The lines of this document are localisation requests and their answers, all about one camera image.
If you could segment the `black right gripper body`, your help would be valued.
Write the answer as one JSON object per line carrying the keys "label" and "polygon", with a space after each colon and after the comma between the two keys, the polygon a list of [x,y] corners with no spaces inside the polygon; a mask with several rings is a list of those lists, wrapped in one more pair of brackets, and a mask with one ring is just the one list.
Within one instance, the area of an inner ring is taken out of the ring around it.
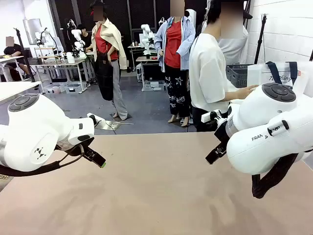
{"label": "black right gripper body", "polygon": [[217,148],[226,148],[227,143],[232,136],[230,131],[232,126],[232,117],[223,118],[221,116],[216,116],[215,121],[217,123],[217,130],[214,135],[220,141],[220,144]]}

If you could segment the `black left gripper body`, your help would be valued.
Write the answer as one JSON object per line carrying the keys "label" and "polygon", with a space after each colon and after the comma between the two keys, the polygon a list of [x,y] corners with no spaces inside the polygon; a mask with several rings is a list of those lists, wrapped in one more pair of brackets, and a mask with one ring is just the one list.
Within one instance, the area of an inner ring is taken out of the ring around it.
{"label": "black left gripper body", "polygon": [[89,146],[93,142],[93,139],[85,140],[77,145],[70,145],[69,149],[65,150],[64,148],[61,148],[59,145],[55,146],[55,150],[64,151],[70,156],[76,157],[83,153],[84,156],[93,156],[94,150],[92,150]]}

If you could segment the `person's right hand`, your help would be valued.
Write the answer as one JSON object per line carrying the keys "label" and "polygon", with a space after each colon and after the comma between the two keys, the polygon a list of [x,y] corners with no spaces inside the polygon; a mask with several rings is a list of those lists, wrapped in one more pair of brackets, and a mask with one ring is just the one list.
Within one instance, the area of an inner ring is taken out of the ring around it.
{"label": "person's right hand", "polygon": [[258,85],[252,85],[246,88],[241,88],[239,90],[240,95],[239,95],[239,99],[245,99],[250,93],[252,93],[256,88],[258,87]]}

